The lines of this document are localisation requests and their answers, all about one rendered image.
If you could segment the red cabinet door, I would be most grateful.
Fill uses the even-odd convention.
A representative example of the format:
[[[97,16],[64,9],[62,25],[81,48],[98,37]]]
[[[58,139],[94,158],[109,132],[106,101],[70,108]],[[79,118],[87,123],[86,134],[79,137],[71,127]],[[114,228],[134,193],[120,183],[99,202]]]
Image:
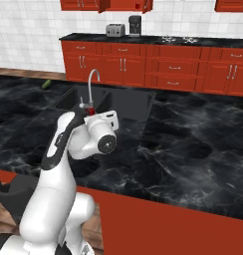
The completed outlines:
[[[111,7],[111,0],[98,0],[98,12],[103,13]]]
[[[143,0],[142,13],[150,12],[152,10],[153,0]]]

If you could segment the red island counter cabinet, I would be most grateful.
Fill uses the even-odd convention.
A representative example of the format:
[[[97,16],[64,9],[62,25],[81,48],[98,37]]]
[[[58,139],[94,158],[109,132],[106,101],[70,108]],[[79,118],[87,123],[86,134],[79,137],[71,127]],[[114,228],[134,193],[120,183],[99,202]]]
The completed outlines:
[[[83,228],[97,255],[243,255],[243,179],[223,192],[237,212],[221,215],[78,186],[100,205]]]

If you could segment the red wall cupboard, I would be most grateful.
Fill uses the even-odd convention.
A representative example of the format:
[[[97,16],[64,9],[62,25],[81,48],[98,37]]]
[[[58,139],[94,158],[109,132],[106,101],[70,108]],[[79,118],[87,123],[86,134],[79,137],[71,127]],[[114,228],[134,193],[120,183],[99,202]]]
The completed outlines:
[[[97,11],[99,9],[98,0],[60,0],[63,11]]]
[[[216,12],[243,12],[243,0],[216,0]]]

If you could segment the black sink basin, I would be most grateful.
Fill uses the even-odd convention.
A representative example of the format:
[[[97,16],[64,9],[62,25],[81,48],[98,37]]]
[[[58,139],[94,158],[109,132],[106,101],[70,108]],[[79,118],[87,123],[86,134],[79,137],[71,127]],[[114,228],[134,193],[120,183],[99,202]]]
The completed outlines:
[[[133,89],[92,87],[92,97],[98,114],[116,111],[119,120],[145,121],[152,107],[155,93]],[[80,108],[80,102],[84,104],[89,102],[89,89],[73,86],[54,103],[54,107],[84,115],[86,112]]]

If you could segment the red base cupboard run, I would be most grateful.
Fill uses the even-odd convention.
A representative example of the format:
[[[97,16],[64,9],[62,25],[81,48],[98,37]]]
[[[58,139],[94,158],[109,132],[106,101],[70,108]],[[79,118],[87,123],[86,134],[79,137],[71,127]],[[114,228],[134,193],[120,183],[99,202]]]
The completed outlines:
[[[66,79],[243,97],[243,48],[61,42]]]

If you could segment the dark grey stool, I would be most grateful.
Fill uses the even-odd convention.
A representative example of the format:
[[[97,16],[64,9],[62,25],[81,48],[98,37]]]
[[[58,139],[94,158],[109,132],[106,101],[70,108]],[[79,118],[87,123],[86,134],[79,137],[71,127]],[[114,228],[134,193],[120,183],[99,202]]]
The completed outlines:
[[[0,179],[0,202],[11,214],[16,225],[20,224],[38,179],[31,175],[18,174],[10,183],[3,184]]]

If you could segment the black hob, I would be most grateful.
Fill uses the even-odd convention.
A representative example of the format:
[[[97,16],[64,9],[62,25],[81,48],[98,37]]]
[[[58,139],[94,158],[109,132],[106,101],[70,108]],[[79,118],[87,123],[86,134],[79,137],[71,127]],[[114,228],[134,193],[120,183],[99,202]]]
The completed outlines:
[[[175,36],[162,36],[159,37],[157,40],[160,44],[196,44],[199,42],[198,38],[192,38],[192,37],[175,37]]]

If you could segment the silver curved tap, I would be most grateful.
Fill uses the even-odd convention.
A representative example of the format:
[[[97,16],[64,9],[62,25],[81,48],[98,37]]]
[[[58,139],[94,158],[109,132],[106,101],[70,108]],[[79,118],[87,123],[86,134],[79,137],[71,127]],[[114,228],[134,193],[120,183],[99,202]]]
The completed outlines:
[[[88,78],[88,90],[89,90],[89,102],[85,104],[83,99],[80,99],[79,107],[84,109],[89,116],[93,116],[96,111],[94,107],[93,94],[92,94],[92,77],[93,74],[97,74],[97,80],[100,79],[100,72],[97,69],[92,69]]]

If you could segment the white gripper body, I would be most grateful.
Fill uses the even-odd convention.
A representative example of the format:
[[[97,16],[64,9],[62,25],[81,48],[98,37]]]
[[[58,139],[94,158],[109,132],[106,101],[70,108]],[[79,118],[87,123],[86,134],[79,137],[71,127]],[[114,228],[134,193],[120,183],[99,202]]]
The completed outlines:
[[[85,117],[84,121],[88,128],[99,122],[104,122],[105,124],[108,124],[113,130],[118,130],[120,127],[119,118],[116,111],[108,111],[101,114],[95,114],[90,117]]]

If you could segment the silver toaster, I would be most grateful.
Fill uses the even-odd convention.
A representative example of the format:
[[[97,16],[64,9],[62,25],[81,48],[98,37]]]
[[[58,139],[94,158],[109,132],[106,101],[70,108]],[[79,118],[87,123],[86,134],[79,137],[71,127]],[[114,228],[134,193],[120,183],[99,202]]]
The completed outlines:
[[[120,38],[125,35],[125,24],[108,24],[106,35],[111,38]]]

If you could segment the black coffee machine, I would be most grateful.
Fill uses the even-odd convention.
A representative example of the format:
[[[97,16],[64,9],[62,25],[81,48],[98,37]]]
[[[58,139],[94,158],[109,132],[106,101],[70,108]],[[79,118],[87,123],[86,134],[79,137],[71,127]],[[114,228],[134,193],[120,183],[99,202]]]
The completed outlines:
[[[141,35],[141,17],[131,15],[128,17],[129,35],[131,37],[139,37]]]

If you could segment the red open wall cabinet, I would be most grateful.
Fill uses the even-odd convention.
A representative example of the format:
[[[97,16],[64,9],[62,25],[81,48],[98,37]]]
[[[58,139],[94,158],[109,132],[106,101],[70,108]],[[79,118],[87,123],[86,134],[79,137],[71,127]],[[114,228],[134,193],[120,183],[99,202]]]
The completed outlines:
[[[111,9],[116,11],[135,11],[135,3],[140,3],[143,7],[143,0],[111,0]]]

